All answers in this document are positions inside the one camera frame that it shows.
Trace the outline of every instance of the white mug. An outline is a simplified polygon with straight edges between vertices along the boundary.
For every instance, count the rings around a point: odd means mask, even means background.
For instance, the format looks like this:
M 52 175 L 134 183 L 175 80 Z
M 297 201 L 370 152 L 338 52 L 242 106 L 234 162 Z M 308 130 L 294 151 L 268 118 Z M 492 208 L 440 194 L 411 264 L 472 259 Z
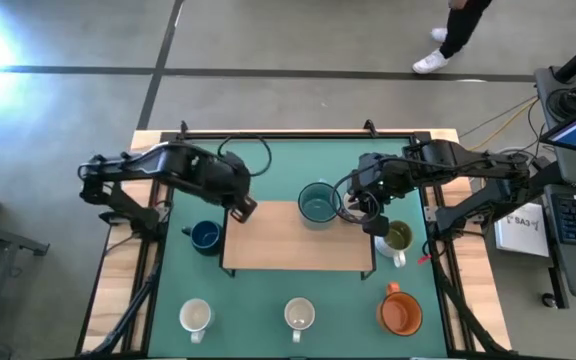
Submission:
M 306 298 L 294 298 L 284 308 L 284 318 L 292 331 L 292 342 L 301 341 L 301 332 L 315 322 L 315 306 Z
M 392 258 L 393 262 L 395 263 L 395 267 L 404 267 L 406 265 L 406 255 L 404 254 L 404 250 L 395 250 L 386 244 L 384 238 L 380 236 L 375 236 L 375 248 L 381 255 Z
M 201 343 L 206 329 L 215 320 L 215 313 L 210 305 L 201 299 L 190 299 L 184 303 L 179 311 L 179 322 L 187 331 L 190 331 L 190 341 L 193 344 Z

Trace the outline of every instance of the wooden board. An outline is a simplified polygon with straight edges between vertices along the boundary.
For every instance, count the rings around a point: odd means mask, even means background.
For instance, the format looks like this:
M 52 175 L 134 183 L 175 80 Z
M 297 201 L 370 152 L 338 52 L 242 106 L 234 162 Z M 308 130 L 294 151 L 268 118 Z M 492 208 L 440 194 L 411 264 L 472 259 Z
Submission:
M 450 141 L 458 141 L 457 131 L 454 129 L 385 129 L 379 130 L 379 132 L 415 132 L 415 131 L 427 131 L 431 133 L 433 139 L 445 139 Z M 189 131 L 190 134 L 193 133 L 223 133 L 221 130 L 205 130 L 205 131 Z M 238 132 L 271 132 L 271 133 L 281 133 L 281 132 L 300 132 L 300 133 L 317 133 L 317 132 L 336 132 L 339 134 L 344 133 L 357 133 L 358 130 L 354 129 L 339 129 L 339 130 L 313 130 L 313 129 L 295 129 L 295 130 L 237 130 L 232 131 L 233 133 Z M 131 146 L 131 151 L 143 152 L 150 148 L 151 146 L 159 143 L 161 139 L 162 131 L 158 130 L 144 130 L 136 131 L 133 137 L 133 142 Z M 471 189 L 468 179 L 460 178 L 442 187 L 444 200 L 447 205 L 455 205 L 468 196 L 470 196 Z M 126 192 L 136 198 L 148 199 L 150 194 L 150 186 L 135 186 L 130 189 L 126 188 Z M 429 196 L 431 203 L 434 201 L 432 196 Z M 473 231 L 481 231 L 479 227 L 469 228 Z M 115 231 L 121 231 L 119 229 L 113 229 L 110 233 L 110 239 L 122 239 L 121 233 L 118 235 L 114 234 Z M 511 348 L 510 340 L 508 338 L 508 333 L 506 330 L 506 324 L 503 318 L 503 313 L 501 311 L 501 305 L 499 304 L 499 297 L 497 295 L 497 289 L 495 287 L 494 278 L 492 276 L 492 269 L 488 261 L 488 255 L 486 252 L 486 247 L 483 240 L 480 237 L 473 235 L 466 235 L 455 241 L 455 253 L 457 257 L 457 262 L 459 266 L 459 273 L 461 276 L 462 287 L 465 293 L 466 302 L 472 309 L 475 316 L 480 320 L 481 324 L 486 330 L 492 335 L 492 337 L 502 346 L 506 348 Z M 86 332 L 84 350 L 92 349 L 93 345 L 98 344 L 102 339 L 103 335 L 106 334 L 117 320 L 121 316 L 121 307 L 127 305 L 127 301 L 130 296 L 130 284 L 122 283 L 120 281 L 104 281 L 106 279 L 112 280 L 114 276 L 118 276 L 119 273 L 124 274 L 125 277 L 134 276 L 135 264 L 138 256 L 138 246 L 135 246 L 132 255 L 126 255 L 126 257 L 131 257 L 128 261 L 124 257 L 107 257 L 103 263 L 103 268 L 101 272 L 101 277 L 99 284 L 96 289 L 96 295 L 94 298 L 93 312 L 91 314 L 89 326 Z M 442 264 L 447 274 L 449 274 L 449 269 L 447 262 L 442 258 Z M 109 289 L 124 289 L 124 295 L 126 296 L 126 301 L 121 303 L 121 306 L 113 307 L 112 304 L 118 302 L 116 296 L 109 295 L 106 290 Z M 143 332 L 143 311 L 145 309 L 144 305 L 140 311 L 141 316 L 138 318 L 138 326 L 135 331 L 135 337 L 133 338 L 133 348 L 139 348 L 141 334 Z M 455 337 L 455 344 L 457 349 L 464 348 L 463 338 L 461 336 L 461 325 L 454 306 L 449 306 L 449 313 L 451 318 L 451 328 Z
M 335 218 L 325 230 L 303 226 L 291 201 L 262 201 L 245 224 L 229 221 L 223 265 L 226 269 L 372 269 L 370 237 L 361 227 Z

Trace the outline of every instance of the table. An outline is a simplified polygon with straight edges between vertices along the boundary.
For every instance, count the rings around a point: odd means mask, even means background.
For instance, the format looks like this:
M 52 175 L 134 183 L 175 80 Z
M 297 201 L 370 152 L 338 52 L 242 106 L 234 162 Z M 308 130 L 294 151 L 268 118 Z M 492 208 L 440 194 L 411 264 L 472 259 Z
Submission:
M 257 131 L 266 134 L 286 133 L 286 131 L 278 130 Z M 436 139 L 457 140 L 456 131 L 452 129 L 380 130 L 379 133 L 412 135 L 415 131 L 429 133 L 432 138 Z M 355 136 L 357 134 L 368 136 L 367 131 L 363 130 L 290 130 L 288 132 L 302 135 L 316 135 L 322 132 L 334 133 L 341 137 Z M 145 151 L 150 146 L 159 143 L 162 136 L 169 137 L 170 133 L 138 131 L 133 138 L 131 150 L 136 152 Z M 193 136 L 210 137 L 218 136 L 219 134 L 223 135 L 224 131 L 200 131 L 191 132 L 191 134 Z M 149 202 L 152 204 L 166 195 L 166 189 L 152 186 L 150 181 L 125 183 L 124 190 L 144 206 Z M 435 201 L 435 197 L 429 190 L 426 189 L 427 198 L 432 204 Z M 442 192 L 443 201 L 446 205 L 459 203 L 471 193 L 468 180 L 465 178 L 457 179 L 443 186 Z M 122 240 L 129 233 L 130 231 L 126 226 L 113 227 L 109 233 L 107 246 Z M 78 350 L 94 348 L 106 333 L 112 329 L 116 320 L 127 307 L 131 293 L 138 289 L 137 285 L 140 286 L 141 281 L 147 276 L 147 269 L 152 266 L 157 252 L 161 254 L 162 250 L 157 244 L 145 244 L 140 243 L 139 240 L 131 240 L 106 256 L 102 264 L 100 264 L 96 291 L 91 298 L 86 321 L 82 327 Z M 492 271 L 482 239 L 472 235 L 464 236 L 455 242 L 454 253 L 454 260 L 456 260 L 457 264 L 451 264 L 448 257 L 442 257 L 442 265 L 446 272 L 450 273 L 452 270 L 456 274 L 456 269 L 459 269 L 458 273 L 463 292 L 474 314 L 498 343 L 510 348 Z M 146 342 L 143 344 L 147 344 L 147 340 L 150 339 L 150 329 L 144 325 L 151 323 L 153 320 L 152 308 L 153 306 L 150 306 L 150 304 L 144 304 L 135 321 L 134 330 L 130 331 L 126 337 L 130 341 L 123 341 L 121 347 L 118 346 L 118 349 L 139 349 L 144 339 Z M 452 333 L 451 339 L 447 338 L 446 342 L 450 343 L 450 346 L 455 349 L 465 349 L 470 342 L 470 336 L 467 334 L 464 336 L 462 333 L 461 322 L 449 300 L 447 300 L 446 311 L 450 316 L 450 324 L 447 327 L 450 329 L 449 332 Z M 476 340 L 474 346 L 479 348 Z

